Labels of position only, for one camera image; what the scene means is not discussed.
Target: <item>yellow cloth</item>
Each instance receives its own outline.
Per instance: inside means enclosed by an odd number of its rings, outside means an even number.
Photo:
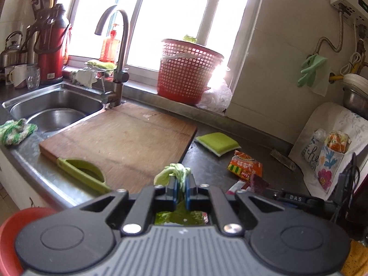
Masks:
[[[357,241],[351,241],[349,257],[341,273],[345,276],[368,275],[368,248]]]

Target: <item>window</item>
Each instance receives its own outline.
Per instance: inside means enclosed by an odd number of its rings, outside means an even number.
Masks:
[[[154,84],[160,66],[161,40],[165,38],[196,37],[198,44],[221,53],[227,65],[234,57],[231,53],[247,0],[74,0],[69,12],[73,25],[69,54],[73,65],[79,60],[82,67],[87,58],[100,57],[104,36],[94,32],[101,14],[113,4],[125,9],[131,24],[126,55],[131,79],[141,76]],[[123,20],[118,13],[112,15],[103,35],[108,35],[113,23],[119,24],[117,38],[121,38]]]

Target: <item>soap bottle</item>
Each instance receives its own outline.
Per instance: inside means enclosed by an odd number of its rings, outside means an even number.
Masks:
[[[100,61],[116,63],[117,52],[120,47],[120,40],[116,39],[116,30],[114,28],[118,24],[113,24],[113,28],[110,31],[110,36],[103,40],[101,49]]]

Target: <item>drinking glass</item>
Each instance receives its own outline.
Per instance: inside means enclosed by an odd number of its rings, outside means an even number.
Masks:
[[[36,89],[40,85],[40,68],[36,65],[27,66],[26,80],[28,89]]]

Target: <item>faucet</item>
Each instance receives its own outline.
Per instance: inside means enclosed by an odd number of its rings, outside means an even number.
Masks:
[[[129,20],[128,20],[127,13],[125,12],[125,10],[118,8],[117,4],[110,6],[102,14],[100,20],[98,21],[96,31],[95,31],[96,35],[101,35],[107,19],[110,17],[112,13],[115,13],[116,11],[119,11],[121,15],[123,16],[124,27],[123,27],[123,38],[121,40],[121,46],[120,46],[120,52],[119,52],[119,59],[117,62],[117,67],[114,71],[114,80],[113,80],[114,92],[105,93],[106,100],[110,102],[110,106],[109,106],[110,108],[119,106],[121,104],[121,95],[123,93],[123,83],[129,80],[129,74],[127,72],[127,69],[123,68],[125,66],[125,54],[126,54],[126,48],[127,48],[127,42],[128,42],[128,36],[129,36]]]

